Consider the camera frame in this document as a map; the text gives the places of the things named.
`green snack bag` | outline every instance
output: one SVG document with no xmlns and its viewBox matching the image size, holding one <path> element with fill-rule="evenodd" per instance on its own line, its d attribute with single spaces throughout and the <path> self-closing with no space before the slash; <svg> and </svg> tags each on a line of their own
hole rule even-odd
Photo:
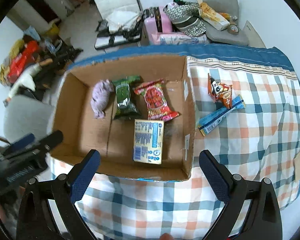
<svg viewBox="0 0 300 240">
<path fill-rule="evenodd" d="M 140 76 L 129 76 L 119 80 L 112 81 L 115 86 L 115 93 L 117 97 L 117 111 L 113 120 L 135 119 L 140 118 L 141 113 L 136 105 L 131 101 L 130 84 L 139 81 Z"/>
</svg>

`metal screw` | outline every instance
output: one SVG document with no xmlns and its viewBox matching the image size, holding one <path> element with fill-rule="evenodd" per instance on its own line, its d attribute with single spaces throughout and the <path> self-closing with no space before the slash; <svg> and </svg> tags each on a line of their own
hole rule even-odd
<svg viewBox="0 0 300 240">
<path fill-rule="evenodd" d="M 34 184 L 34 183 L 35 183 L 35 178 L 29 179 L 28 183 L 29 183 L 30 185 Z"/>
<path fill-rule="evenodd" d="M 239 174 L 234 174 L 233 175 L 233 178 L 235 179 L 235 180 L 241 180 L 241 176 L 239 175 Z"/>
<path fill-rule="evenodd" d="M 263 181 L 264 181 L 266 184 L 271 184 L 271 180 L 268 179 L 268 178 L 264 178 Z"/>
<path fill-rule="evenodd" d="M 60 175 L 58 176 L 58 180 L 65 180 L 66 177 L 67 177 L 66 174 L 60 174 Z"/>
</svg>

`purple plush toy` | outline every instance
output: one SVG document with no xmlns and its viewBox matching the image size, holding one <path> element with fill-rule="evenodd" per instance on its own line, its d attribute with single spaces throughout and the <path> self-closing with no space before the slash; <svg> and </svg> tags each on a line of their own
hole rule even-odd
<svg viewBox="0 0 300 240">
<path fill-rule="evenodd" d="M 100 80 L 95 84 L 91 99 L 91 107 L 95 118 L 100 119 L 105 117 L 103 110 L 106 108 L 110 93 L 113 91 L 113 85 L 108 79 Z"/>
</svg>

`checkered tablecloth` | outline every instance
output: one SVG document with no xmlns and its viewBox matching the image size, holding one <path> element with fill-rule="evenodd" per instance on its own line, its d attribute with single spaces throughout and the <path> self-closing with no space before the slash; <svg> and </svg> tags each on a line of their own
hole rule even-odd
<svg viewBox="0 0 300 240">
<path fill-rule="evenodd" d="M 224 206 L 199 168 L 203 149 L 231 173 L 249 180 L 270 178 L 281 208 L 297 197 L 293 158 L 300 151 L 300 86 L 295 73 L 279 66 L 188 57 L 196 118 L 220 107 L 207 94 L 208 73 L 232 84 L 246 108 L 230 113 L 206 137 L 196 132 L 187 181 L 161 183 L 95 174 L 76 203 L 92 231 L 113 239 L 158 239 L 163 233 L 176 239 L 202 239 Z M 54 159 L 50 167 L 54 176 L 71 169 Z M 246 201 L 232 234 L 239 232 L 248 206 Z"/>
</svg>

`blue stick package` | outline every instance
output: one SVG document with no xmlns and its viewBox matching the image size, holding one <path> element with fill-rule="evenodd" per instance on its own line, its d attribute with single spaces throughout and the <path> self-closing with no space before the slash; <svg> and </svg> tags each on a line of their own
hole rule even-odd
<svg viewBox="0 0 300 240">
<path fill-rule="evenodd" d="M 232 108 L 227 109 L 225 106 L 214 111 L 207 116 L 200 118 L 197 127 L 203 136 L 206 136 L 209 132 L 212 131 L 230 112 L 235 109 L 243 109 L 246 105 L 241 97 L 238 95 L 235 99 L 232 100 Z"/>
</svg>

